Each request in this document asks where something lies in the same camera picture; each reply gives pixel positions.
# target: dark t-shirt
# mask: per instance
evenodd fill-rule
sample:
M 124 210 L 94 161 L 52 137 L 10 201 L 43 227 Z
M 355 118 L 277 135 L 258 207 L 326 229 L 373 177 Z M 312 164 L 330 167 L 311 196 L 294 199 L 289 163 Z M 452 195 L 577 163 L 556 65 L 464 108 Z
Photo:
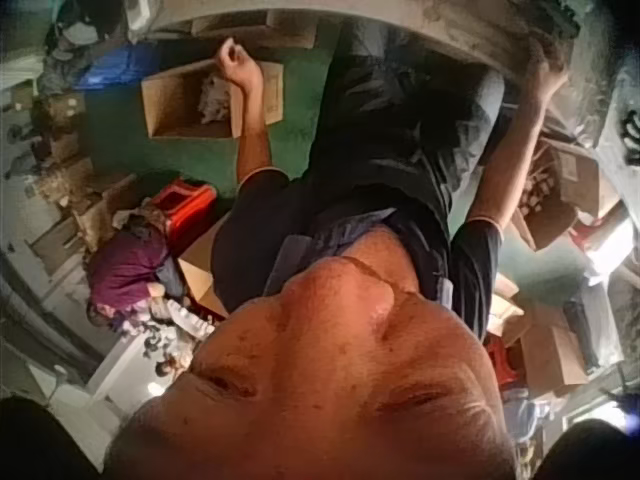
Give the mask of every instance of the dark t-shirt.
M 251 176 L 216 236 L 216 293 L 232 312 L 276 293 L 288 278 L 319 258 L 339 255 L 379 224 L 395 232 L 409 253 L 425 298 L 451 308 L 482 339 L 500 232 L 475 220 L 450 240 L 438 208 L 379 183 L 319 202 L 306 177 L 289 181 L 277 170 Z

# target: hair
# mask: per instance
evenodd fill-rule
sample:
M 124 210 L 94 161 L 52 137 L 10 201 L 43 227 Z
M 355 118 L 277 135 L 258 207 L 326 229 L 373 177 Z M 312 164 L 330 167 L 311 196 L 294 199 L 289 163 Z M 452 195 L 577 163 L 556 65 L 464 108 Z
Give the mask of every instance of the hair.
M 91 301 L 87 303 L 87 320 L 95 327 L 108 327 L 111 325 L 111 319 L 100 313 L 98 307 Z
M 173 366 L 170 360 L 156 363 L 156 375 L 159 377 L 166 377 L 173 371 Z
M 167 443 L 166 437 L 154 427 L 151 417 L 157 405 L 158 399 L 148 401 L 122 425 L 105 455 L 103 479 L 175 478 L 177 477 L 175 473 L 183 471 L 186 467 L 182 463 L 186 459 L 179 452 L 171 456 L 158 454 L 158 449 L 166 451 L 167 448 L 172 447 Z M 482 452 L 478 452 L 477 456 L 473 455 L 474 458 L 466 458 L 456 466 L 459 474 L 455 478 L 515 480 L 514 458 L 508 437 L 496 435 L 486 440 L 486 444 L 481 449 Z M 168 458 L 171 458 L 171 461 L 162 461 Z

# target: hand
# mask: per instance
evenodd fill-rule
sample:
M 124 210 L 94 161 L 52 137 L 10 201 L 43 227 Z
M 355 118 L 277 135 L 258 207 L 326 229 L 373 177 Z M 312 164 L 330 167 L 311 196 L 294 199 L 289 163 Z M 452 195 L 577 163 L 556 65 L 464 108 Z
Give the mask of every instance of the hand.
M 531 57 L 524 87 L 525 101 L 545 108 L 553 94 L 569 78 L 569 70 L 557 42 L 549 35 L 535 32 L 530 39 Z
M 227 38 L 222 44 L 216 61 L 225 78 L 240 87 L 245 95 L 262 89 L 262 70 L 233 38 Z

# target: nose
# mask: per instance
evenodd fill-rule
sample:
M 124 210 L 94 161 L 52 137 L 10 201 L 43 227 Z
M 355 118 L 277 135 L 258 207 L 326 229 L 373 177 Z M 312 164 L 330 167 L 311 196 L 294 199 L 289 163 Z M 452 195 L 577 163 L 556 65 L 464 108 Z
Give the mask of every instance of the nose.
M 371 335 L 394 305 L 393 288 L 353 259 L 331 257 L 314 264 L 285 285 L 285 318 L 309 328 L 352 329 Z
M 353 412 L 350 404 L 368 388 L 378 330 L 394 292 L 349 261 L 332 258 L 289 282 L 280 303 L 286 323 L 276 340 L 274 400 L 281 411 L 295 413 L 295 422 L 313 417 L 314 428 L 335 429 L 341 412 Z

